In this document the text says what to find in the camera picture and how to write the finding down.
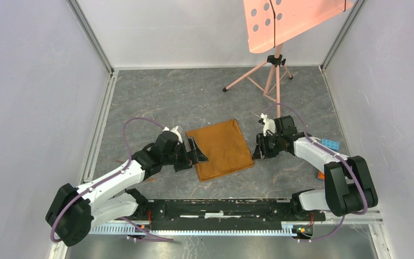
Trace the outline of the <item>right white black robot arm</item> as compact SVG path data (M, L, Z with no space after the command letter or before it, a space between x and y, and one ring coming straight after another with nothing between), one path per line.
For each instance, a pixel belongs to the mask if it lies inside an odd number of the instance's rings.
M304 220L313 210L336 216L365 213L378 205L378 195L366 160L347 156L323 146L318 138L299 132L288 115L270 119L261 114L263 131L257 134L253 159L270 159L287 152L303 159L324 174L324 188L303 190L292 195L290 214Z

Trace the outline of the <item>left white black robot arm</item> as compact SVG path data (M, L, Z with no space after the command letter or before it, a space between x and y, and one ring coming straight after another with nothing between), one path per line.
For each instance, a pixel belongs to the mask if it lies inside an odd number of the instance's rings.
M69 183L61 186L45 216L51 226L51 241L71 247L91 229L111 220L127 216L143 219L148 212L147 200L138 191L128 193L125 188L159 173L163 166L172 165L178 172L209 160L193 137L188 143L189 151L179 133L164 130L154 143L102 177L77 187Z

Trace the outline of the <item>orange cloth napkin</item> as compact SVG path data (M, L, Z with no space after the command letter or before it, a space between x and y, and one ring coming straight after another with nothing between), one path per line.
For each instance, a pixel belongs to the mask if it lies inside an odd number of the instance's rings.
M236 119L187 132L193 137L207 162L195 165L201 182L254 166L251 152Z

